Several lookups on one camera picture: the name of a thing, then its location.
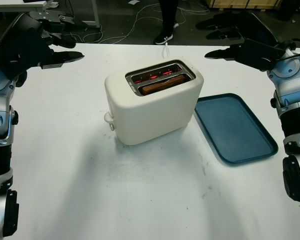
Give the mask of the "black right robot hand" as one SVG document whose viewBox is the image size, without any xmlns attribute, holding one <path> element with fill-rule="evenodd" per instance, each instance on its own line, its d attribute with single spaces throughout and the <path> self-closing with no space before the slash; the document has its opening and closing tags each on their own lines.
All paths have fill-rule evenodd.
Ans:
<svg viewBox="0 0 300 240">
<path fill-rule="evenodd" d="M 276 48 L 279 44 L 271 30 L 252 12 L 224 12 L 213 18 L 195 25 L 198 30 L 211 31 L 207 40 L 240 40 L 242 43 L 232 44 L 224 50 L 216 50 L 205 55 L 209 59 L 242 60 L 268 59 L 273 60 L 284 53 Z"/>
</svg>

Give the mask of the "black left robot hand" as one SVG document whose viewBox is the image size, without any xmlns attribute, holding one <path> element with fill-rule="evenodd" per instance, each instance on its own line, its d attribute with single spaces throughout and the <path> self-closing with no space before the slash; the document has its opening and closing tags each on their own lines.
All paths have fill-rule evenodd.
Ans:
<svg viewBox="0 0 300 240">
<path fill-rule="evenodd" d="M 1 71 L 24 72 L 32 67 L 59 68 L 84 58 L 76 41 L 63 32 L 86 30 L 87 24 L 54 10 L 21 13 L 0 39 Z"/>
</svg>

